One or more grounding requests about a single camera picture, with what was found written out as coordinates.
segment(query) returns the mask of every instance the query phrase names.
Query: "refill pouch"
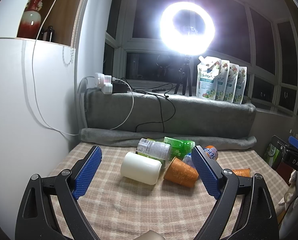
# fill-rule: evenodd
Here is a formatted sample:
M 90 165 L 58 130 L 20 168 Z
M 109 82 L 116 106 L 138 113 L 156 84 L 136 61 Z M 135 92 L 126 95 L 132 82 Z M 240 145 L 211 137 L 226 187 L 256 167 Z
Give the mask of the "refill pouch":
M 233 102 L 236 104 L 242 103 L 246 81 L 247 81 L 247 67 L 239 67 L 239 74 L 236 81 L 236 91 L 234 93 L 234 98 L 233 98 Z
M 229 75 L 229 66 L 230 66 L 230 61 L 225 59 L 221 60 L 220 74 L 217 78 L 218 79 L 217 92 L 216 92 L 217 101 L 224 100 L 224 92 L 226 90 L 226 85 L 227 85 L 228 75 Z
M 215 57 L 199 57 L 201 63 L 197 66 L 197 91 L 198 98 L 215 100 L 217 91 L 217 76 L 220 73 L 221 59 Z
M 224 92 L 224 101 L 233 102 L 234 93 L 236 91 L 236 81 L 238 78 L 238 72 L 239 72 L 239 65 L 230 63 L 229 67 L 229 75 L 226 85 L 226 90 Z

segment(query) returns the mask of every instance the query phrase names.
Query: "tripod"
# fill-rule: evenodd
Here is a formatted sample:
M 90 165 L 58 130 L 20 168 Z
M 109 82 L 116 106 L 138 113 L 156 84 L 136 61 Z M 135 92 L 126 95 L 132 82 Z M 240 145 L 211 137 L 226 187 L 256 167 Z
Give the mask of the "tripod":
M 184 66 L 179 70 L 178 82 L 177 82 L 174 94 L 178 93 L 178 89 L 181 83 L 183 84 L 182 95 L 186 94 L 187 80 L 188 80 L 189 96 L 191 97 L 192 96 L 191 72 L 189 67 L 188 56 L 185 56 L 185 63 L 184 63 Z

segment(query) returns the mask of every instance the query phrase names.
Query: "orange paper cup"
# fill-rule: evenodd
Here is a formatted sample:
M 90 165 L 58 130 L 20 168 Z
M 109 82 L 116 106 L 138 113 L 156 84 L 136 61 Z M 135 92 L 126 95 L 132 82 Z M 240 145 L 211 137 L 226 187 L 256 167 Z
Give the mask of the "orange paper cup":
M 250 168 L 248 168 L 248 169 L 232 170 L 232 171 L 237 176 L 251 177 L 251 170 L 250 170 Z
M 163 178 L 186 187 L 194 187 L 198 176 L 196 169 L 174 157 Z

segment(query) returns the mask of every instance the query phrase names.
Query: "green bottle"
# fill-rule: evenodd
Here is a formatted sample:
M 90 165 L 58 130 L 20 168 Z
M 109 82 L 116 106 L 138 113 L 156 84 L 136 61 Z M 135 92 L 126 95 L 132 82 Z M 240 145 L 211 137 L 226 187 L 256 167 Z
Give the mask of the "green bottle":
M 177 140 L 174 138 L 165 137 L 163 142 L 172 146 L 170 159 L 174 157 L 182 160 L 187 153 L 190 153 L 192 148 L 196 146 L 193 141 Z

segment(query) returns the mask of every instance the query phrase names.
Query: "plaid tablecloth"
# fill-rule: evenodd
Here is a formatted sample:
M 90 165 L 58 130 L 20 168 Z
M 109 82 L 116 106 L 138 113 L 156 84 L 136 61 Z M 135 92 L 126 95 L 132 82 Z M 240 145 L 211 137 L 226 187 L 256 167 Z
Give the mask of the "plaid tablecloth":
M 51 173 L 57 175 L 72 168 L 93 144 L 80 143 Z M 194 188 L 186 188 L 163 179 L 161 173 L 156 185 L 150 186 L 120 175 L 125 154 L 135 148 L 100 146 L 103 160 L 85 196 L 78 203 L 101 240 L 132 240 L 148 230 L 154 230 L 168 239 L 193 239 L 207 219 L 214 197 L 208 195 L 201 180 Z M 222 168 L 251 168 L 252 175 L 261 173 L 268 185 L 273 203 L 277 206 L 288 186 L 253 150 L 219 151 Z M 236 203 L 223 233 L 229 235 L 234 226 L 241 197 Z M 62 233 L 72 237 L 53 196 L 53 205 Z

